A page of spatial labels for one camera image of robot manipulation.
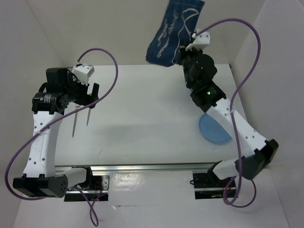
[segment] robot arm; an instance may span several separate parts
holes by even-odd
[[[34,132],[64,114],[70,102],[88,105],[98,99],[99,85],[94,84],[88,95],[88,79],[94,73],[93,66],[77,65],[73,71],[67,68],[47,69],[44,83],[33,98]],[[76,184],[87,186],[92,177],[89,167],[73,167],[55,174],[55,150],[62,121],[51,125],[39,134],[31,145],[28,163],[21,178],[14,178],[13,187],[29,197],[63,197],[68,188]]]
[[[213,59],[203,54],[203,48],[210,43],[209,32],[198,37],[192,36],[190,43],[180,48],[179,65],[183,66],[186,87],[191,89],[193,102],[203,112],[213,117],[229,135],[235,139],[230,113],[230,101],[225,93],[212,81],[217,69]],[[278,143],[267,140],[233,108],[232,110],[242,151],[242,176],[252,180],[272,160]],[[229,177],[238,176],[237,159],[220,161],[214,164],[208,174],[211,180],[217,182]]]

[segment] blue disc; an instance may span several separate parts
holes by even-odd
[[[208,114],[203,114],[200,118],[199,129],[203,137],[214,144],[225,144],[232,139],[226,130]]]

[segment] wall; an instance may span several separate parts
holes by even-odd
[[[271,164],[290,227],[303,227],[304,9],[297,0],[267,0],[254,25],[260,61],[241,91],[248,120],[280,148]],[[233,65],[239,83],[251,67],[256,40],[248,35]]]
[[[167,0],[27,0],[64,64],[75,63],[92,47],[106,48],[120,65],[146,64],[145,54],[160,27]],[[198,28],[227,17],[253,22],[265,0],[205,0]],[[229,23],[212,30],[206,52],[216,63],[232,62],[248,30]],[[111,65],[100,53],[85,59],[93,65]]]
[[[2,0],[0,7],[0,213],[2,228],[13,227],[20,200],[4,185],[4,171],[15,151],[31,136],[31,99],[45,82],[45,70],[59,59],[24,0]],[[12,167],[21,175],[28,150]]]

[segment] blue cloth bag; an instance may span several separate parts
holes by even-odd
[[[146,60],[165,67],[174,65],[179,47],[191,39],[198,22],[202,0],[170,0],[161,27],[150,43]]]

